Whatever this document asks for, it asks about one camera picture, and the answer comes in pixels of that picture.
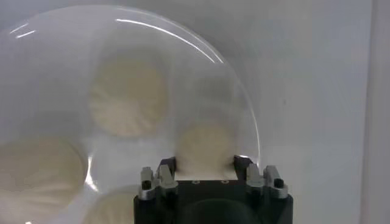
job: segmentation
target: white background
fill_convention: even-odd
[[[379,3],[390,9],[387,0]],[[262,166],[277,165],[289,184],[295,223],[359,223],[371,0],[2,0],[0,29],[76,4],[150,10],[203,36],[250,92]],[[386,8],[376,7],[383,14],[379,17],[388,20]],[[369,85],[369,105],[376,109],[368,110],[373,118],[368,118],[364,160],[373,168],[364,170],[363,220],[381,224],[389,223],[382,193],[389,182],[373,175],[385,173],[384,155],[389,155],[385,82],[390,80],[385,71],[389,63],[380,60],[389,58],[388,42],[378,36],[372,46],[375,78]]]

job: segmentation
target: clear plastic container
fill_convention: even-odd
[[[226,126],[236,154],[260,160],[257,123],[235,72],[212,46],[172,21],[121,7],[69,7],[1,32],[0,46],[0,144],[64,137],[85,163],[83,189],[49,223],[82,223],[101,194],[134,187],[143,166],[156,169],[174,156],[177,138],[193,124]],[[156,131],[118,137],[91,117],[91,82],[102,61],[115,57],[146,61],[163,74],[168,111]]]

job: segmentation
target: screw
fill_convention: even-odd
[[[285,187],[285,182],[280,178],[276,178],[274,179],[274,187],[283,189]]]

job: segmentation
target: cream-colored dough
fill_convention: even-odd
[[[135,194],[114,193],[98,201],[83,224],[134,224]]]
[[[91,87],[95,122],[116,136],[139,136],[156,129],[166,112],[162,75],[146,63],[120,58],[101,66]]]
[[[78,193],[83,173],[80,156],[59,138],[0,147],[0,223],[45,223]]]
[[[179,139],[176,180],[236,179],[233,168],[234,140],[219,124],[198,124]]]

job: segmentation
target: round dough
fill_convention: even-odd
[[[120,58],[104,64],[92,84],[95,122],[117,136],[139,136],[156,129],[166,112],[163,77],[146,63]]]
[[[199,124],[180,137],[176,163],[177,180],[218,180],[235,177],[234,142],[219,124]]]
[[[104,197],[89,211],[83,224],[134,224],[131,193],[114,193]]]
[[[83,185],[83,165],[62,139],[38,138],[0,147],[0,223],[44,223]]]

